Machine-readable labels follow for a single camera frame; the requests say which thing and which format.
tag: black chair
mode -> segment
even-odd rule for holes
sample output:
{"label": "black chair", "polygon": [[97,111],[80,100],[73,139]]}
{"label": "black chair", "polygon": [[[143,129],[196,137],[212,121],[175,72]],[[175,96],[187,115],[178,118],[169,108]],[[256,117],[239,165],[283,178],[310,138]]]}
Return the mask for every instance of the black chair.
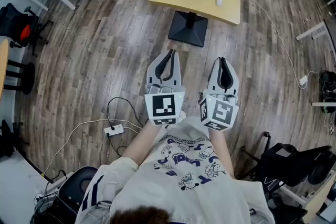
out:
{"label": "black chair", "polygon": [[[31,15],[23,14],[19,12],[11,3],[0,9],[0,36],[6,36],[13,41],[10,42],[10,47],[22,48],[28,44],[33,46],[32,54],[35,54],[35,48],[38,39],[43,39],[40,34],[46,28],[48,24],[53,24],[51,21],[47,21],[44,25],[38,23],[38,16],[30,10],[30,7],[25,9],[25,12]],[[21,40],[21,35],[24,29],[30,26],[30,35]]]}
{"label": "black chair", "polygon": [[34,224],[75,223],[78,210],[84,200],[85,191],[96,172],[97,169],[90,166],[75,171],[59,188],[58,195],[50,207],[42,210],[37,204],[38,208],[35,208],[32,217]]}
{"label": "black chair", "polygon": [[[330,152],[331,148],[331,146],[323,146],[299,152],[294,146],[281,143],[269,148],[271,136],[269,132],[263,132],[263,135],[268,140],[260,159],[248,153],[246,147],[240,148],[241,152],[247,154],[258,164],[248,172],[238,175],[237,179],[250,176],[252,180],[260,181],[265,194],[272,193],[284,184],[293,187],[302,182],[313,173],[316,167],[324,166],[325,158],[322,156]],[[328,165],[325,169],[330,170],[331,167]],[[308,179],[311,184],[317,182],[315,178],[309,177]],[[323,180],[324,178],[321,177],[318,179],[319,182]]]}
{"label": "black chair", "polygon": [[302,217],[307,214],[307,210],[284,204],[278,193],[273,193],[271,200],[273,200],[276,207],[270,207],[269,210],[272,212],[276,224],[303,223]]}

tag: white t-shirt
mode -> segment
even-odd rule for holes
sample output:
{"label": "white t-shirt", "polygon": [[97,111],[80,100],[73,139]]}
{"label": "white t-shirt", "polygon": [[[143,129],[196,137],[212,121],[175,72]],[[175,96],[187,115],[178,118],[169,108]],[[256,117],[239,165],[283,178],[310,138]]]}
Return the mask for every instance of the white t-shirt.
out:
{"label": "white t-shirt", "polygon": [[[76,224],[108,223],[116,210],[139,206],[162,208],[178,223],[274,224],[262,190],[259,182],[229,176],[207,128],[190,117],[163,127],[140,166],[125,157],[102,165],[86,191]],[[250,208],[257,213],[253,218]]]}

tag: chair leg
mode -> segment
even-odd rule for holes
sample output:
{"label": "chair leg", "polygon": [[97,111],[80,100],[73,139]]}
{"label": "chair leg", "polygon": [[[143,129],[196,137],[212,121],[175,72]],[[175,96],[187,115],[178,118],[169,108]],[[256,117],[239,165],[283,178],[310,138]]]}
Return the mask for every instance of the chair leg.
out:
{"label": "chair leg", "polygon": [[251,159],[254,159],[256,162],[259,163],[260,159],[258,159],[257,157],[253,156],[250,152],[247,152],[245,146],[242,146],[242,147],[240,148],[240,152],[244,152],[244,153],[245,153],[247,156],[249,156]]}
{"label": "chair leg", "polygon": [[253,167],[252,169],[250,169],[244,174],[237,175],[237,179],[244,179],[245,177],[251,176],[251,174],[254,173],[256,169],[257,169],[257,166]]}

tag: cartoon print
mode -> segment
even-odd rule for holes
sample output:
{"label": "cartoon print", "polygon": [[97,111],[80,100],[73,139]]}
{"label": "cartoon print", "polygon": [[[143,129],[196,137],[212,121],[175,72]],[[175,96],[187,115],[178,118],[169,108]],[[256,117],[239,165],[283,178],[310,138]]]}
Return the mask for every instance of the cartoon print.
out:
{"label": "cartoon print", "polygon": [[181,179],[181,183],[179,183],[179,186],[180,186],[181,190],[193,189],[194,187],[197,187],[198,185],[199,185],[199,183],[195,183],[195,181],[193,180],[193,177],[192,177],[191,173],[187,173]]}
{"label": "cartoon print", "polygon": [[213,163],[205,167],[205,174],[208,177],[216,177],[218,176],[218,173],[225,174],[224,168],[220,164]]}
{"label": "cartoon print", "polygon": [[159,170],[160,168],[173,169],[173,167],[168,165],[168,164],[156,164],[156,163],[154,163],[154,169],[155,170]]}
{"label": "cartoon print", "polygon": [[170,148],[172,146],[165,146],[162,150],[161,150],[161,154],[167,159],[169,157],[170,154]]}
{"label": "cartoon print", "polygon": [[206,157],[210,157],[210,155],[213,154],[214,152],[215,152],[214,149],[211,146],[209,146],[204,150],[200,151],[199,156],[205,159]]}
{"label": "cartoon print", "polygon": [[180,145],[179,145],[179,148],[180,148],[184,153],[186,153],[187,151],[189,151],[191,147],[194,147],[194,146],[188,146],[188,145],[186,145],[186,144],[180,144]]}

